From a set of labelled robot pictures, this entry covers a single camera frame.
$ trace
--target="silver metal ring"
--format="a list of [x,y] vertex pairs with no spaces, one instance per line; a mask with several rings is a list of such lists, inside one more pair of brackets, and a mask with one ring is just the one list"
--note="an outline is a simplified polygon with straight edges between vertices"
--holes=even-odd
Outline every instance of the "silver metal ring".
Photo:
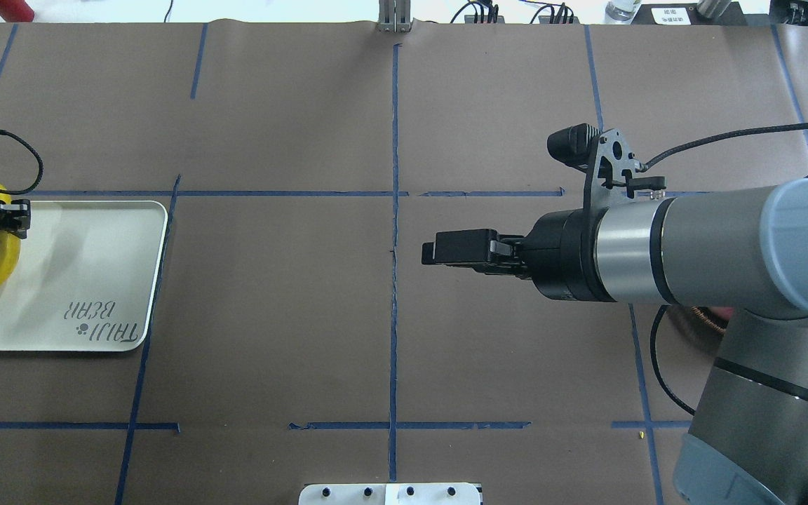
[[665,304],[650,263],[650,228],[663,201],[610,208],[597,230],[594,259],[603,287],[614,300]]

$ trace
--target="clear plastic bottle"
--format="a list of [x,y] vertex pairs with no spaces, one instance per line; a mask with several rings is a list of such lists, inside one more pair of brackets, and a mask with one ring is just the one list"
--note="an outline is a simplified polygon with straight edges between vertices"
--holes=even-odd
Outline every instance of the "clear plastic bottle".
[[610,0],[607,3],[607,16],[613,20],[630,20],[638,12],[641,0]]

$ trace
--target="white mounting plate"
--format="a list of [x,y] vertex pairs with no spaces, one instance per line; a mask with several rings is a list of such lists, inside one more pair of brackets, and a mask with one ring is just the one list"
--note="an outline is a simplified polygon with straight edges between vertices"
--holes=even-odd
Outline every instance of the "white mounting plate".
[[156,201],[33,201],[0,287],[0,351],[129,351],[147,336],[167,211]]
[[[368,488],[369,496],[364,493]],[[448,488],[454,489],[453,495]],[[481,505],[480,489],[470,483],[309,485],[298,496],[298,505]]]

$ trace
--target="black rubber ring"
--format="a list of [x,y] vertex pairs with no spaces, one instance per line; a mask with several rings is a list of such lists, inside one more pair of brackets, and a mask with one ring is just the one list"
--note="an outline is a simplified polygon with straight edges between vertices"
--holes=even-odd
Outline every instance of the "black rubber ring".
[[675,198],[666,199],[656,208],[654,213],[654,221],[650,224],[650,267],[654,272],[654,283],[656,289],[660,292],[663,300],[667,304],[677,306],[679,302],[675,299],[673,292],[669,290],[669,284],[666,282],[666,272],[663,268],[663,221],[666,220],[666,211],[669,210],[669,205],[673,204]]
[[766,387],[772,387],[773,390],[790,394],[790,396],[796,396],[797,398],[808,402],[808,388],[806,387],[798,386],[797,384],[788,382],[778,377],[770,376],[769,374],[764,374],[759,370],[754,370],[753,368],[744,367],[744,365],[738,365],[734,361],[728,361],[724,358],[716,358],[713,365],[716,368],[721,368],[721,370],[735,374],[736,376],[758,382]]

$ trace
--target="white bracket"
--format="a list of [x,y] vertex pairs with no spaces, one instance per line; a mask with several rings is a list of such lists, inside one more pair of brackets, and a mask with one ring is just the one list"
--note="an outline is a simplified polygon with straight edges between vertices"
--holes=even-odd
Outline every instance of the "white bracket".
[[470,483],[309,485],[298,505],[482,505],[482,488]]
[[379,0],[380,32],[410,32],[410,0]]

